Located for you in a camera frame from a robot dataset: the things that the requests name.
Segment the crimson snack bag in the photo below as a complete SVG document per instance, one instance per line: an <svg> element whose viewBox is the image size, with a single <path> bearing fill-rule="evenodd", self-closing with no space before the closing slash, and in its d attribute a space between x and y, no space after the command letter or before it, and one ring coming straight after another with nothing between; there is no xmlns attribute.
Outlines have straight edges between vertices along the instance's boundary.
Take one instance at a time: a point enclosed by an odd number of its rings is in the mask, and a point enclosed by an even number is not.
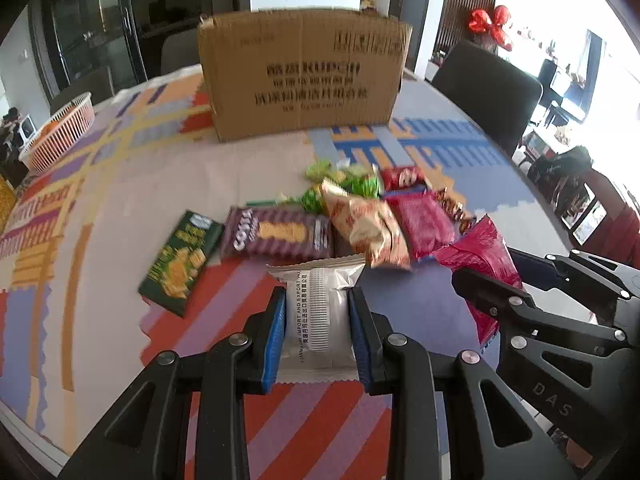
<svg viewBox="0 0 640 480"><path fill-rule="evenodd" d="M451 271L468 268L512 288L524 290L506 243L488 214L458 240L436 249L433 257Z"/></svg>

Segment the orange chip bag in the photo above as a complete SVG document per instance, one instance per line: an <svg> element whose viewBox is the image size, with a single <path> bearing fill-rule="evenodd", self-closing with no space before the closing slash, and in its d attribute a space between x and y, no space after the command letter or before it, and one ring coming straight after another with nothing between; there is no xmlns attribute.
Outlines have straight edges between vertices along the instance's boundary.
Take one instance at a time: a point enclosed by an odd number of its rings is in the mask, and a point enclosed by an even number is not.
<svg viewBox="0 0 640 480"><path fill-rule="evenodd" d="M405 235L384 200L349 194L329 179L322 181L320 192L338 234L356 254L366 256L371 268L411 269Z"/></svg>

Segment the green cracker packet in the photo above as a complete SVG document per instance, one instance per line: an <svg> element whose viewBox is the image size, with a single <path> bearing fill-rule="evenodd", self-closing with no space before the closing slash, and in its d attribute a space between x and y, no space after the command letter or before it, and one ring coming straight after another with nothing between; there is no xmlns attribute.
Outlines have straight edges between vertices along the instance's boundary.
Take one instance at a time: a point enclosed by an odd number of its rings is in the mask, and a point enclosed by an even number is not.
<svg viewBox="0 0 640 480"><path fill-rule="evenodd" d="M160 248L138 293L183 318L192 289L223 232L222 223L187 210Z"/></svg>

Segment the white snack packet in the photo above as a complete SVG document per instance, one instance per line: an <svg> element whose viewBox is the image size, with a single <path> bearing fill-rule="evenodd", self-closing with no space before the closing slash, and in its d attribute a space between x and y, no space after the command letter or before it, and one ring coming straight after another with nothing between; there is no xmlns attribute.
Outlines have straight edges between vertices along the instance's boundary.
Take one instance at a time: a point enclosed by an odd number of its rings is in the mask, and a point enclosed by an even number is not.
<svg viewBox="0 0 640 480"><path fill-rule="evenodd" d="M349 382L358 378L347 292L357 285L366 257L351 255L270 266L286 289L279 384Z"/></svg>

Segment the purple Costa cookie packet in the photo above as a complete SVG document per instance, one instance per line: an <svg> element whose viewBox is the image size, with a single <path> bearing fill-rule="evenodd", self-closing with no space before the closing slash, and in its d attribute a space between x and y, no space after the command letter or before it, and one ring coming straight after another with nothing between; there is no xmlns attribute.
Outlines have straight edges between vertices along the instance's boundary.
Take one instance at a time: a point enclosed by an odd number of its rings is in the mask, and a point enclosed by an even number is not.
<svg viewBox="0 0 640 480"><path fill-rule="evenodd" d="M332 224L322 214L281 207L232 207L220 243L222 260L266 257L286 261L332 258Z"/></svg>

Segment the brown candy bar packet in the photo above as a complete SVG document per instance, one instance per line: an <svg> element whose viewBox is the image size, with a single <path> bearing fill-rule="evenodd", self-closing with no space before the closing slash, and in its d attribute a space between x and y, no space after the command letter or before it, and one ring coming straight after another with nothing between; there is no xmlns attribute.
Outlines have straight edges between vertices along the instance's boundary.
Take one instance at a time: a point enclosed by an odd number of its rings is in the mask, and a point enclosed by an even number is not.
<svg viewBox="0 0 640 480"><path fill-rule="evenodd" d="M436 202L445 211L449 220L458 227L459 233L464 235L477 224L477 216L472 216L463 207L462 203L452 198L446 188L434 192Z"/></svg>

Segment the red small snack packet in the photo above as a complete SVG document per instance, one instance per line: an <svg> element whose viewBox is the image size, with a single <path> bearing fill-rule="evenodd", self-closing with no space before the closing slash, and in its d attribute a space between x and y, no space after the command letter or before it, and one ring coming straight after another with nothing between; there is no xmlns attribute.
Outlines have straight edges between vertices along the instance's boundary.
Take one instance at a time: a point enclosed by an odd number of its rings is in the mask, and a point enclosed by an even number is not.
<svg viewBox="0 0 640 480"><path fill-rule="evenodd" d="M417 166L398 166L380 170L384 191L395 192L426 185L423 171Z"/></svg>

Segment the green candy bag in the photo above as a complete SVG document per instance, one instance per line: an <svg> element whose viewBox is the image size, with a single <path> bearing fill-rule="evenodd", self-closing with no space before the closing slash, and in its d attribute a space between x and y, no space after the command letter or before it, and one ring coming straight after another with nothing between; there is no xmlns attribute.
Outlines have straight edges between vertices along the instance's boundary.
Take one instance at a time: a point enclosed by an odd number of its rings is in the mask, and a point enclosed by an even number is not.
<svg viewBox="0 0 640 480"><path fill-rule="evenodd" d="M297 197L295 203L311 214L326 212L321 192L321 185L325 180L331 181L346 193L364 198L378 198L382 194L378 166L352 164L349 159L343 159L338 164L330 162L329 159L320 159L307 167L305 177L311 183L311 187Z"/></svg>

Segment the red bow decoration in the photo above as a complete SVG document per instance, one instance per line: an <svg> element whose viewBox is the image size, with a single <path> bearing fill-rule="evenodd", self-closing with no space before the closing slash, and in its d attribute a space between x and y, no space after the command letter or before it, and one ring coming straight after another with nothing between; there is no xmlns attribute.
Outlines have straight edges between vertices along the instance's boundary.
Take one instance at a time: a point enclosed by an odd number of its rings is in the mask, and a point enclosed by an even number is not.
<svg viewBox="0 0 640 480"><path fill-rule="evenodd" d="M496 6L492 14L484 9L474 9L471 12L468 29L474 34L488 34L498 47L511 52L512 41L503 29L510 18L511 13L506 6Z"/></svg>

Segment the brown cardboard box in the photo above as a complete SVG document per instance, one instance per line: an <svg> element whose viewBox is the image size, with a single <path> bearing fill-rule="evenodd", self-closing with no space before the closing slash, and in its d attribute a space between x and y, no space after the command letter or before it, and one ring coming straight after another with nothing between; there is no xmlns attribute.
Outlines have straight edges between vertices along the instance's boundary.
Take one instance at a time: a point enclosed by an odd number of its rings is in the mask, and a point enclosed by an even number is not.
<svg viewBox="0 0 640 480"><path fill-rule="evenodd" d="M206 18L198 55L218 139L386 124L411 34L397 18L347 9Z"/></svg>

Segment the white fruit basket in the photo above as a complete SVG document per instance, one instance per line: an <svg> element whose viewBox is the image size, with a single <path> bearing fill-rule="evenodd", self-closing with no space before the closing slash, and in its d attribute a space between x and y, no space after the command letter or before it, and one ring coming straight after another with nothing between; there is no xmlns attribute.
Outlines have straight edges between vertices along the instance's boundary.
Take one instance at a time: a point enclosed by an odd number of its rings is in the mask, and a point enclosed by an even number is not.
<svg viewBox="0 0 640 480"><path fill-rule="evenodd" d="M84 136L94 123L91 93L86 92L65 104L44 125L52 120L61 123L44 138L43 126L28 139L18 160L33 174L42 174L55 165Z"/></svg>

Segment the oranges in basket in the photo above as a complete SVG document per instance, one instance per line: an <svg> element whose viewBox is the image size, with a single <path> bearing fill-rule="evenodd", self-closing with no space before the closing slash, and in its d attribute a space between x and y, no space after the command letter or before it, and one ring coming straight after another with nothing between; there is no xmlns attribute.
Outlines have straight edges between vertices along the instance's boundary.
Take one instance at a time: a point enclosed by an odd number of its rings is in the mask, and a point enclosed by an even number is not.
<svg viewBox="0 0 640 480"><path fill-rule="evenodd" d="M41 129L40 136L44 138L47 134L53 131L59 124L60 120L52 120L52 122L48 122L47 125L44 125Z"/></svg>

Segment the black chair left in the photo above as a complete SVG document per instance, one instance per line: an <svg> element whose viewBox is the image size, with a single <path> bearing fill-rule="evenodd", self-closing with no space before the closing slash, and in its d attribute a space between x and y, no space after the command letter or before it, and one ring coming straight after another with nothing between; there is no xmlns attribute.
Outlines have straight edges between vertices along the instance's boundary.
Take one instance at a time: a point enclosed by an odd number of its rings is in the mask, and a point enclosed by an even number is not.
<svg viewBox="0 0 640 480"><path fill-rule="evenodd" d="M72 99L86 92L91 93L93 104L99 104L114 96L112 72L108 66L100 66L92 70L61 90L50 104L50 114L53 115Z"/></svg>

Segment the black chair middle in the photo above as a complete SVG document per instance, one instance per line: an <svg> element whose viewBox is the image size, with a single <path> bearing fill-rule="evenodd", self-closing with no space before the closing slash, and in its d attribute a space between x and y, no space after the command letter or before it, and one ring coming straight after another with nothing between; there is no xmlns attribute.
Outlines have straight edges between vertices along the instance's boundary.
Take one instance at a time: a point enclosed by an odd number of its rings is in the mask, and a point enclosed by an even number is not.
<svg viewBox="0 0 640 480"><path fill-rule="evenodd" d="M192 28L166 38L160 56L160 73L167 75L180 68L196 65L198 55L198 30Z"/></svg>

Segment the black glass cabinet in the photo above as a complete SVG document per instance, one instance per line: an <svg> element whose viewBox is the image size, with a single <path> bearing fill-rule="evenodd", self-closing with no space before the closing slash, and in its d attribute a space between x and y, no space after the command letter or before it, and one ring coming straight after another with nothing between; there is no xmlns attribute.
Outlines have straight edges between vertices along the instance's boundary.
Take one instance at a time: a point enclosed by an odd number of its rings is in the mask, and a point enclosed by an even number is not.
<svg viewBox="0 0 640 480"><path fill-rule="evenodd" d="M100 66L114 91L160 76L166 38L250 0L32 0L30 39L48 100Z"/></svg>

